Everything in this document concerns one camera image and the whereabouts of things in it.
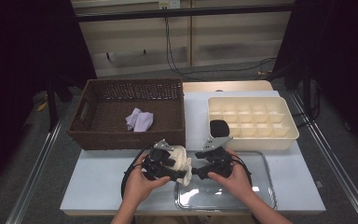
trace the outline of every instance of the forearm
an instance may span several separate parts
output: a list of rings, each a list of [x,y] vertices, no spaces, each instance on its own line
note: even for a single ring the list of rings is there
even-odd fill
[[[129,224],[132,221],[133,214],[136,211],[138,204],[126,203],[123,201],[121,206],[118,208],[118,212],[113,218],[111,224]]]
[[[279,214],[277,211],[269,207],[263,200],[261,200],[255,193],[241,198],[241,201],[247,205],[252,214],[262,224],[286,224],[292,223]]]

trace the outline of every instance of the brown wicker basket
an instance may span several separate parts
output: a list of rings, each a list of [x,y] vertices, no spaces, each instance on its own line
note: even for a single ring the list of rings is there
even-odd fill
[[[181,78],[89,80],[68,134],[86,150],[139,149],[162,139],[185,146],[183,97]],[[154,114],[147,132],[127,130],[135,107]]]

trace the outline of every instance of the human hand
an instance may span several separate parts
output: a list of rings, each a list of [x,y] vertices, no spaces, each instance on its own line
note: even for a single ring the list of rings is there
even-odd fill
[[[153,189],[161,187],[171,180],[168,176],[157,180],[148,180],[142,173],[141,164],[145,157],[146,154],[142,154],[134,163],[135,167],[127,180],[124,190],[123,202],[139,205],[150,195]]]
[[[233,150],[227,150],[227,152],[231,155],[237,156]],[[209,172],[208,177],[228,189],[232,195],[240,200],[243,200],[250,194],[254,193],[245,170],[240,164],[236,162],[233,162],[232,173],[228,178],[225,178],[214,172]]]

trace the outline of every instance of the clear plastic tray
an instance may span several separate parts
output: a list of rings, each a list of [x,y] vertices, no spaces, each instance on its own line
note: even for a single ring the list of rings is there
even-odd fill
[[[287,149],[299,136],[282,97],[211,97],[208,117],[227,122],[236,151]]]
[[[197,159],[194,152],[187,152],[187,156],[192,158],[192,165],[195,168],[208,164],[206,160]],[[275,208],[275,195],[264,155],[257,151],[243,151],[238,152],[238,156],[252,173],[255,193],[270,207]],[[176,183],[174,197],[178,208],[190,211],[249,211],[241,201],[220,184],[212,179],[200,180],[197,175],[193,175],[190,184],[186,187]]]

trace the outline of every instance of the person's left hand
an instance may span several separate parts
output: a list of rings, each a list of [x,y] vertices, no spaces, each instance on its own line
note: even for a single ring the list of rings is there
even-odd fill
[[[168,176],[157,180],[148,180],[142,173],[141,164],[145,157],[146,154],[142,154],[134,164],[135,167],[126,183],[123,201],[140,204],[149,196],[153,189],[161,187],[171,180]]]

